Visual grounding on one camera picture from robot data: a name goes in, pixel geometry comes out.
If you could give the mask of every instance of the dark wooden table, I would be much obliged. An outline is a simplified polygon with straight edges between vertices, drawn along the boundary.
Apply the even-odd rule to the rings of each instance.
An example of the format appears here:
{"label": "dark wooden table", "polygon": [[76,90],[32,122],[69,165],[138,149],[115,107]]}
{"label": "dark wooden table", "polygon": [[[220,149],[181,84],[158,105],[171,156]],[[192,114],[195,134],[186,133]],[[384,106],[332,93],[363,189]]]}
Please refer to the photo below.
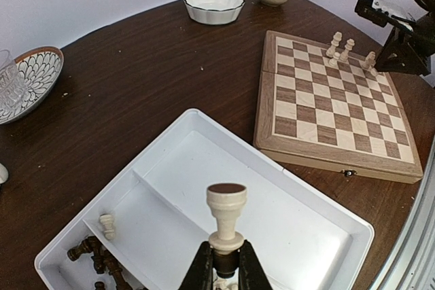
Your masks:
{"label": "dark wooden table", "polygon": [[[0,126],[0,162],[10,171],[0,193],[0,289],[45,289],[33,267],[36,254],[186,109],[199,108],[251,143],[269,29],[324,43],[341,31],[355,39],[359,54],[380,48],[307,0],[278,8],[246,0],[228,26],[197,24],[176,1],[65,47],[63,72],[48,98],[32,114]],[[420,77],[393,79],[424,167],[435,133],[435,93]],[[419,183],[285,167],[374,226],[375,241],[354,287],[367,289]]]}

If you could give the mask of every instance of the white dish with black rim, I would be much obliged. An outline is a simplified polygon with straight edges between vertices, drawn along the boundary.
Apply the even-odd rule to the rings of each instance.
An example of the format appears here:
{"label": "white dish with black rim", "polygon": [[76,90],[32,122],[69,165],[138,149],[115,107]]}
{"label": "white dish with black rim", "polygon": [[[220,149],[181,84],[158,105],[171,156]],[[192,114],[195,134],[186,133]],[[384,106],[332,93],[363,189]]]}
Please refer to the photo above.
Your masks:
{"label": "white dish with black rim", "polygon": [[207,25],[234,22],[245,5],[244,0],[184,0],[189,17]]}
{"label": "white dish with black rim", "polygon": [[24,77],[26,94],[13,111],[0,109],[0,125],[24,117],[34,110],[50,93],[63,66],[63,53],[55,47],[30,50],[15,59],[18,73]]}

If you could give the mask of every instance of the brown chess piece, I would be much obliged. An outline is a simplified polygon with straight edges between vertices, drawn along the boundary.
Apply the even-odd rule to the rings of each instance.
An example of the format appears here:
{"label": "brown chess piece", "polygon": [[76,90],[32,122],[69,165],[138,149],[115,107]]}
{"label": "brown chess piece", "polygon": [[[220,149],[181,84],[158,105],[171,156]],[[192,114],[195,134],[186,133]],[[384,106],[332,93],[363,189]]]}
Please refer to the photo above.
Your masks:
{"label": "brown chess piece", "polygon": [[95,283],[95,290],[105,290],[106,287],[104,286],[104,283],[101,281]]}
{"label": "brown chess piece", "polygon": [[133,290],[133,288],[124,280],[122,268],[116,258],[109,252],[104,251],[104,265],[109,270],[109,275],[115,279],[116,290]]}
{"label": "brown chess piece", "polygon": [[77,261],[82,254],[91,252],[92,247],[90,246],[89,239],[86,238],[78,246],[69,249],[67,255],[71,261]]}
{"label": "brown chess piece", "polygon": [[94,261],[95,272],[97,272],[97,274],[104,274],[106,267],[103,262],[104,257],[101,255],[101,242],[96,236],[88,237],[88,242],[94,253],[91,258]]}

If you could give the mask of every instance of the folding chess box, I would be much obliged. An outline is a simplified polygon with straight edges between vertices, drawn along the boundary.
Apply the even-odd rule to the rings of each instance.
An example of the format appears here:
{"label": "folding chess box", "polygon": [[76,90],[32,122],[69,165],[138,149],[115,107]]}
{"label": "folding chess box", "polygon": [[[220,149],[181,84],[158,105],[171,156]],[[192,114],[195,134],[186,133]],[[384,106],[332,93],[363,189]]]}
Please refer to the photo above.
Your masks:
{"label": "folding chess box", "polygon": [[413,134],[389,73],[372,76],[352,52],[331,67],[327,49],[267,32],[254,146],[279,162],[420,180]]}
{"label": "folding chess box", "polygon": [[[133,289],[177,290],[202,241],[216,231],[209,185],[247,188],[236,230],[248,239],[274,290],[351,289],[373,240],[372,226],[251,145],[190,109],[149,144],[36,257],[51,290],[94,289],[90,255],[67,251],[94,235]],[[99,217],[112,214],[116,237]]]}

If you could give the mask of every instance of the wooden chessboard frame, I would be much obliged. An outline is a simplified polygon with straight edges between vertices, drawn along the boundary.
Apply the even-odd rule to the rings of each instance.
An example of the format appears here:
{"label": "wooden chessboard frame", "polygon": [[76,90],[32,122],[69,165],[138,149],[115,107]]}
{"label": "wooden chessboard frame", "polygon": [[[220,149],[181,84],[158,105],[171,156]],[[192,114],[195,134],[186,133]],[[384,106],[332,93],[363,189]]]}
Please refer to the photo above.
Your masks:
{"label": "wooden chessboard frame", "polygon": [[[398,103],[400,115],[402,116],[408,135],[409,145],[413,153],[414,163],[382,158],[370,155],[369,153],[358,153],[338,147],[326,147],[317,143],[307,143],[298,139],[289,139],[273,134],[275,74],[277,73],[277,37],[286,39],[289,35],[267,31],[264,40],[262,73],[254,134],[254,146],[256,148],[276,161],[309,166],[312,168],[336,172],[354,170],[358,175],[403,183],[415,183],[422,178],[423,171],[413,133],[409,126],[408,119],[406,118],[399,94],[388,73],[385,73],[385,76],[388,79],[391,91]],[[290,37],[293,41],[328,49],[326,44],[320,42],[295,37],[293,35]],[[363,56],[352,52],[349,53],[349,57],[365,60]]]}

